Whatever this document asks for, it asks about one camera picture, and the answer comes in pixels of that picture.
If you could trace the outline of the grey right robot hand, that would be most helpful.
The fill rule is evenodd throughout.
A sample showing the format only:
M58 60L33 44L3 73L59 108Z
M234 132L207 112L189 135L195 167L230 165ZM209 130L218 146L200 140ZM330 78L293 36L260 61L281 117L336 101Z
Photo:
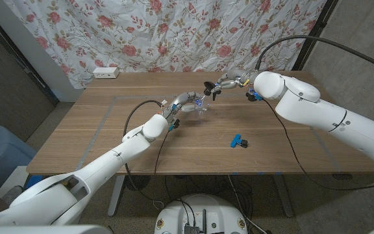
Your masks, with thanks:
M237 86L252 85L259 73L259 71L229 70L216 81L212 92L232 89Z

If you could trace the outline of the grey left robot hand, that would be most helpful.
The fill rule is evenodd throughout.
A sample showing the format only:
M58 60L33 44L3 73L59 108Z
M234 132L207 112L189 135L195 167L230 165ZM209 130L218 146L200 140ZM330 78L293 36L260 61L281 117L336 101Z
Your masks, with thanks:
M185 92L177 96L168 107L164 107L162 111L165 119L174 118L176 113L192 112L192 111L207 111L207 107L204 104L204 95L197 92Z

